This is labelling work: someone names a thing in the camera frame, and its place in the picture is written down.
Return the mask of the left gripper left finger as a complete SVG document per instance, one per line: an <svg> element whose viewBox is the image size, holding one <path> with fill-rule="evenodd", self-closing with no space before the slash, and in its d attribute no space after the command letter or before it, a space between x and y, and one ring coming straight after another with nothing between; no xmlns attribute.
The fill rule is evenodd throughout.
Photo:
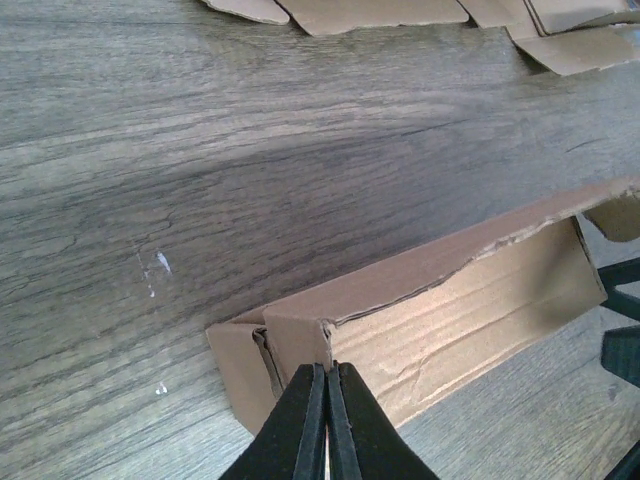
<svg viewBox="0 0 640 480"><path fill-rule="evenodd" d="M325 476L325 370L298 367L251 444L221 475L231 480Z"/></svg>

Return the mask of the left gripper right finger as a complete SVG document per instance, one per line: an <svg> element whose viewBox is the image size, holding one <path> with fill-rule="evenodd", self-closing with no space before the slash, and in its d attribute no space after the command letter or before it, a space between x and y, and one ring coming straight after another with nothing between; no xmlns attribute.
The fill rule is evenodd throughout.
<svg viewBox="0 0 640 480"><path fill-rule="evenodd" d="M332 479L435 479L400 437L356 367L328 373L329 465Z"/></svg>

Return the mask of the cardboard box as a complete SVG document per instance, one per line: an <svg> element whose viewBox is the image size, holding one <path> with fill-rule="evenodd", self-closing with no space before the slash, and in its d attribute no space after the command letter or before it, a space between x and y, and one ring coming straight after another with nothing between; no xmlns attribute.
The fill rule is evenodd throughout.
<svg viewBox="0 0 640 480"><path fill-rule="evenodd" d="M639 181L540 200L249 310L206 336L257 433L302 364L350 363L402 425L606 297L579 222L639 236Z"/></svg>

